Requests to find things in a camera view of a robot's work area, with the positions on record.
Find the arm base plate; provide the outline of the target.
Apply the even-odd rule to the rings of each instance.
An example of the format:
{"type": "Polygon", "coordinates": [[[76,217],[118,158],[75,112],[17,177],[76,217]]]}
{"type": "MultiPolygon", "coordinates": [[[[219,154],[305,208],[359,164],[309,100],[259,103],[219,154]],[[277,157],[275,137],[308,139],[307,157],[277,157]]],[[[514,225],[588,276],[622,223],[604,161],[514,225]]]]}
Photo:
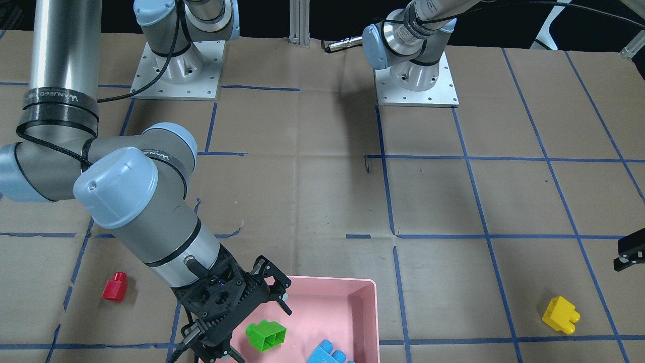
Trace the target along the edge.
{"type": "Polygon", "coordinates": [[[193,43],[187,52],[171,60],[154,85],[134,98],[215,101],[221,84],[225,48],[225,41],[193,43]]]}
{"type": "Polygon", "coordinates": [[[406,62],[374,71],[379,106],[457,107],[460,104],[445,52],[439,62],[406,62]]]}

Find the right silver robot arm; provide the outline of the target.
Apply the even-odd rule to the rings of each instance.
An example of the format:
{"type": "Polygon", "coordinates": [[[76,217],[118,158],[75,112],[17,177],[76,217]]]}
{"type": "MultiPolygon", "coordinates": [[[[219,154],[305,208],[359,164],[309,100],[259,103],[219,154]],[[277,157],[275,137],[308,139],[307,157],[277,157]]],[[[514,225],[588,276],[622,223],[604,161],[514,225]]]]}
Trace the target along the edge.
{"type": "Polygon", "coordinates": [[[244,359],[231,345],[246,317],[270,299],[256,260],[246,272],[185,199],[197,143],[184,127],[158,123],[135,136],[100,138],[100,1],[38,1],[30,88],[2,147],[2,193],[19,202],[76,199],[161,277],[195,320],[173,352],[205,362],[244,359]]]}

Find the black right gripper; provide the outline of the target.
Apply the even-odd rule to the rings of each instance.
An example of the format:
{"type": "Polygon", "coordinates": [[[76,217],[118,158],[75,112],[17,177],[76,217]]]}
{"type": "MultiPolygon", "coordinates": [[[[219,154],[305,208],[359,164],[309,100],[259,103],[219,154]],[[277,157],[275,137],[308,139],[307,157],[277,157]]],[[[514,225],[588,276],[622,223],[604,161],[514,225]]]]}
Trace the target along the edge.
{"type": "Polygon", "coordinates": [[[276,301],[281,310],[292,315],[287,289],[292,280],[265,256],[258,256],[251,272],[246,272],[225,249],[209,269],[196,257],[184,258],[188,270],[197,280],[185,287],[173,288],[184,310],[191,314],[189,324],[181,329],[183,340],[173,351],[169,362],[176,362],[191,350],[194,361],[216,362],[224,358],[246,362],[232,347],[233,331],[257,307],[276,301]]]}

